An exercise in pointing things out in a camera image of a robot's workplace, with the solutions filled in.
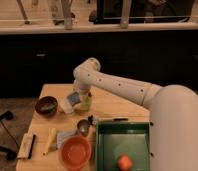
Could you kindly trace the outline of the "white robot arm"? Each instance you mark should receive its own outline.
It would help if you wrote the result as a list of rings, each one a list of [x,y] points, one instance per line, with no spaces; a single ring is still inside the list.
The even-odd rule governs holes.
[[[95,58],[73,74],[79,93],[96,86],[149,110],[151,171],[198,171],[198,95],[193,90],[104,74]]]

